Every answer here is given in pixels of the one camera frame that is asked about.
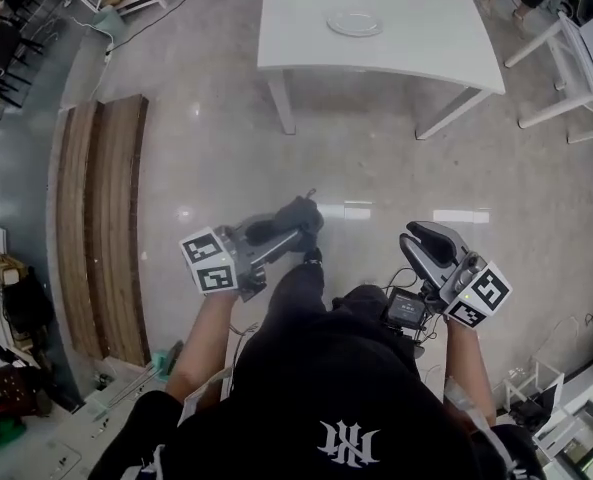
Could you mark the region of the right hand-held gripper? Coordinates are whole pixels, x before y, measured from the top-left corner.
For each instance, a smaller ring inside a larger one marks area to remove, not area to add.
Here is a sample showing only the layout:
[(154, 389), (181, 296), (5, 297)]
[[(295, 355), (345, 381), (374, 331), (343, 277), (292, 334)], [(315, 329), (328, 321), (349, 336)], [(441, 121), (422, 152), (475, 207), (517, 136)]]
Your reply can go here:
[(459, 264), (439, 291), (446, 304), (443, 314), (448, 319), (475, 329), (494, 316), (512, 294), (511, 284), (497, 265), (475, 252), (469, 253), (468, 246), (453, 229), (430, 221), (412, 221), (406, 229), (408, 234), (400, 235), (399, 245), (423, 281), (437, 287), (440, 268)]

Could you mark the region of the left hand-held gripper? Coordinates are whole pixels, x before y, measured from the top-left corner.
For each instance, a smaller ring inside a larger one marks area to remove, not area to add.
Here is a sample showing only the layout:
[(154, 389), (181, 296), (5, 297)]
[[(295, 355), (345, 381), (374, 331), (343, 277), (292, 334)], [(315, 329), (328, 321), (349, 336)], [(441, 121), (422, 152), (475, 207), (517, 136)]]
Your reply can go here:
[[(248, 244), (241, 234), (248, 234)], [(291, 252), (300, 239), (298, 229), (276, 231), (275, 214), (261, 213), (234, 227), (206, 227), (179, 247), (201, 294), (236, 291), (246, 302), (267, 287), (263, 266)]]

